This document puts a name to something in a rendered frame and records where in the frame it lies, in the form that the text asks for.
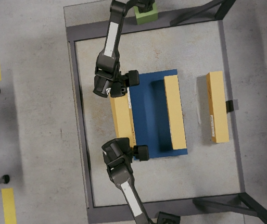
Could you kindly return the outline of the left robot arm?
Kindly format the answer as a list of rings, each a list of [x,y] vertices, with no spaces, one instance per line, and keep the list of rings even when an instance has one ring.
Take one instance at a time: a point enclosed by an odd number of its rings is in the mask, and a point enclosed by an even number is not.
[[[131,162],[125,156],[132,152],[130,139],[116,138],[108,141],[101,148],[110,161],[106,164],[110,181],[122,191],[136,224],[157,224],[148,217],[134,186],[135,178]]]

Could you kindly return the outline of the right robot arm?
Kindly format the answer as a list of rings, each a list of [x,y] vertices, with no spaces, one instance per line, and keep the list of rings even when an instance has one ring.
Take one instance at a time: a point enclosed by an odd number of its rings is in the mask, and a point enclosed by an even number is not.
[[[107,98],[110,92],[110,96],[116,98],[128,93],[122,80],[115,82],[120,69],[118,46],[124,18],[134,6],[138,7],[140,14],[153,10],[153,3],[155,0],[129,0],[126,4],[112,0],[105,46],[96,59],[95,75],[99,76],[93,90],[96,95]]]

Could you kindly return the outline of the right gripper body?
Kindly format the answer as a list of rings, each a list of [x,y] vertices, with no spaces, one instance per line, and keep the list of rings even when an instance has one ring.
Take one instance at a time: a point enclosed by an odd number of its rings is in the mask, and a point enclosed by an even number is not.
[[[96,85],[98,78],[99,76],[94,77],[94,87]],[[130,86],[137,86],[139,85],[139,72],[137,70],[131,70],[129,71],[129,73],[121,75],[121,71],[119,71],[119,75],[115,79],[115,82],[119,80],[125,81],[127,84],[129,83]]]

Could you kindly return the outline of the brown cardboard carton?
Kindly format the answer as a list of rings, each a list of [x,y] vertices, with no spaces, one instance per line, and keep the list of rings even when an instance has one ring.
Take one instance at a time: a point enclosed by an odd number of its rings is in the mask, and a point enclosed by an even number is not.
[[[110,96],[110,92],[109,92]],[[117,115],[116,115],[116,108],[115,108],[115,99],[110,96],[110,102],[111,102],[111,109],[113,114],[113,120],[115,124],[115,130],[116,130],[116,136],[119,138],[119,132],[118,132],[118,124],[117,124]]]
[[[206,75],[212,141],[229,142],[222,71]]]
[[[167,109],[171,133],[172,148],[174,150],[186,148],[183,115],[177,75],[165,76]]]
[[[126,93],[125,96],[114,98],[115,108],[119,137],[128,137],[130,139],[130,148],[134,150],[134,145],[136,145],[136,139],[129,87],[127,88],[127,91],[128,93]]]

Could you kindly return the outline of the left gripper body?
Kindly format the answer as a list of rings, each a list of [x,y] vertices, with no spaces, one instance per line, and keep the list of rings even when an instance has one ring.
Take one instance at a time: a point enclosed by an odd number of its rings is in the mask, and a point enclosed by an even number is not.
[[[136,147],[130,154],[125,154],[125,156],[130,160],[132,163],[133,156],[139,156],[140,161],[147,161],[149,160],[149,151],[147,145],[140,145]],[[109,163],[109,159],[107,158],[106,154],[103,151],[103,157],[105,164]]]

